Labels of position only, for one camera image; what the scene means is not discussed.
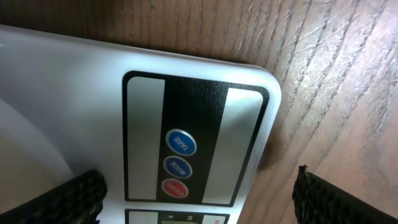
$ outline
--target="button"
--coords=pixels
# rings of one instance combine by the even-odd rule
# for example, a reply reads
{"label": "button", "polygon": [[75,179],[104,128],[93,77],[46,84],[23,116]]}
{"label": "button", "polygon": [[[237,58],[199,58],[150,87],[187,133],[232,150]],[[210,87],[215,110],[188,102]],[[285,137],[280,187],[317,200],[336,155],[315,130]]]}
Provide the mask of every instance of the button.
{"label": "button", "polygon": [[166,134],[166,143],[173,152],[181,156],[191,156],[197,151],[197,143],[186,131],[171,129]]}
{"label": "button", "polygon": [[164,169],[173,177],[189,178],[192,175],[191,165],[181,157],[169,156],[163,161]]}
{"label": "button", "polygon": [[175,198],[185,198],[188,195],[187,186],[176,179],[165,179],[162,182],[162,189],[166,194]]}
{"label": "button", "polygon": [[225,217],[215,215],[204,215],[201,224],[224,224]]}

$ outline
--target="black textured object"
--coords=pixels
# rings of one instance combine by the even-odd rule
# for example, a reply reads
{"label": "black textured object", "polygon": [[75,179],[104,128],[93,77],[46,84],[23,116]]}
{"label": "black textured object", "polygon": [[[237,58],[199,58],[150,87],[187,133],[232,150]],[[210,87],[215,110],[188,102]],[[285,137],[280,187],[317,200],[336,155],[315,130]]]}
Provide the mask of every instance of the black textured object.
{"label": "black textured object", "polygon": [[107,193],[96,170],[74,179],[0,215],[4,224],[94,224]]}
{"label": "black textured object", "polygon": [[298,224],[393,224],[398,220],[298,168],[293,201]]}

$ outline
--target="gray panel strip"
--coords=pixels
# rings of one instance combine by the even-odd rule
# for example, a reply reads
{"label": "gray panel strip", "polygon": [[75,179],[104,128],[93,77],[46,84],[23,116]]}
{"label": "gray panel strip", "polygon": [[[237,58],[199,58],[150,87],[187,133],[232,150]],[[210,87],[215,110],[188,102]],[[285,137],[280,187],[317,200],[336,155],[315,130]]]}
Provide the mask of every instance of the gray panel strip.
{"label": "gray panel strip", "polygon": [[129,212],[128,224],[157,224],[157,212]]}
{"label": "gray panel strip", "polygon": [[127,83],[129,198],[156,199],[165,80],[134,77]]}
{"label": "gray panel strip", "polygon": [[203,203],[231,202],[262,101],[259,92],[228,89]]}

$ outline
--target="wooden table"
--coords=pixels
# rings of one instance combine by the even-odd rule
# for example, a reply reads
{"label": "wooden table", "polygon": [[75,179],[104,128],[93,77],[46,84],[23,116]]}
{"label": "wooden table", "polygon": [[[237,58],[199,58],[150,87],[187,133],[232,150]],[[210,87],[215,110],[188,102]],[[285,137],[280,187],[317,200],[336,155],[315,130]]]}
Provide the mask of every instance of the wooden table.
{"label": "wooden table", "polygon": [[0,23],[267,68],[282,104],[240,223],[296,223],[297,167],[398,217],[398,1],[0,0]]}

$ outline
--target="kitchen scale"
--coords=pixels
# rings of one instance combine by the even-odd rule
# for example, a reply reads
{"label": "kitchen scale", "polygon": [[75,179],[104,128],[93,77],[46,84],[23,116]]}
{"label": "kitchen scale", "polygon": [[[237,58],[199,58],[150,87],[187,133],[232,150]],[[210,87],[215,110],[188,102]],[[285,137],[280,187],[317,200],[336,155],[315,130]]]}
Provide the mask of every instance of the kitchen scale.
{"label": "kitchen scale", "polygon": [[267,70],[8,26],[0,68],[73,175],[104,175],[101,223],[237,223],[280,104]]}

